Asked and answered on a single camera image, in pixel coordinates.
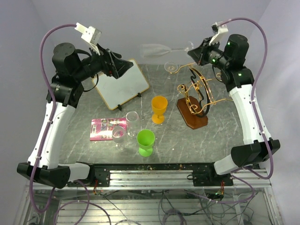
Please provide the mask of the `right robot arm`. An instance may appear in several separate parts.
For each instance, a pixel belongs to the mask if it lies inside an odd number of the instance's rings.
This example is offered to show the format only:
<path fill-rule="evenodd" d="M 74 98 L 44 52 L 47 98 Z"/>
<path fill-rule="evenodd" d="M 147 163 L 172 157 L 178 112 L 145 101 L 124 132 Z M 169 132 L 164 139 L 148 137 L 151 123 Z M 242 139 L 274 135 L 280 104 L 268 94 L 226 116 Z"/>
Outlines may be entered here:
<path fill-rule="evenodd" d="M 229 156 L 216 161 L 214 170 L 207 173 L 207 181 L 218 185 L 223 175 L 241 167 L 265 162 L 280 148 L 279 140 L 274 140 L 266 128 L 254 91 L 254 77 L 244 65 L 249 43 L 245 36 L 229 36 L 223 51 L 219 43 L 211 43 L 212 37 L 205 38 L 188 55 L 199 66 L 211 64 L 221 72 L 221 81 L 232 98 L 240 119 L 243 142 L 231 149 Z"/>

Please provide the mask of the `clear small wine glass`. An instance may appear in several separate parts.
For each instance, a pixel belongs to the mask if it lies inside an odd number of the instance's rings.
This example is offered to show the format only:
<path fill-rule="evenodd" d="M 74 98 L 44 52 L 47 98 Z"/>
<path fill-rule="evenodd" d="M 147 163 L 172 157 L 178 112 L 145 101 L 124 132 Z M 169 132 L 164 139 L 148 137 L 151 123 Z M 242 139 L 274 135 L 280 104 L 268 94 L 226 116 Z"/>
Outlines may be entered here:
<path fill-rule="evenodd" d="M 142 44 L 139 46 L 139 53 L 142 58 L 158 58 L 172 52 L 188 52 L 194 49 L 194 44 L 190 41 L 183 48 L 170 48 L 161 44 Z"/>

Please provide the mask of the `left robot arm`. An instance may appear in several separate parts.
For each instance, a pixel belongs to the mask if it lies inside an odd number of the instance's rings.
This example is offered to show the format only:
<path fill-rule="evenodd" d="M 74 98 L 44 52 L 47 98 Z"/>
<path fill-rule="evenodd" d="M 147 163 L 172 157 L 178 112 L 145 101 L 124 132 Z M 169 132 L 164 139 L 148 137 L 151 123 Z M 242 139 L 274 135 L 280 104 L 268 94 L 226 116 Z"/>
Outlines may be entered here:
<path fill-rule="evenodd" d="M 133 62 L 109 49 L 86 52 L 71 43 L 61 43 L 53 50 L 56 74 L 52 78 L 46 100 L 46 113 L 37 143 L 26 162 L 19 163 L 17 173 L 33 182 L 63 188 L 69 182 L 91 186 L 96 179 L 95 167 L 89 163 L 59 164 L 64 133 L 81 95 L 82 82 L 102 72 L 114 79 L 121 78 Z"/>

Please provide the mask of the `clear tall wine glass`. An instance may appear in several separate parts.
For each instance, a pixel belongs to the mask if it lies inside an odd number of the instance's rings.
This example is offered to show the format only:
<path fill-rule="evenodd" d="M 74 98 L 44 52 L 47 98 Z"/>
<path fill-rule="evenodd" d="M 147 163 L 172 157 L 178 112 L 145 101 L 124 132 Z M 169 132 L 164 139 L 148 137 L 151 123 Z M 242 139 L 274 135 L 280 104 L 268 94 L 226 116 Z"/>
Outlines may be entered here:
<path fill-rule="evenodd" d="M 168 72 L 167 79 L 170 80 L 173 74 L 176 74 L 179 66 L 174 62 L 167 62 L 164 64 L 164 69 Z"/>

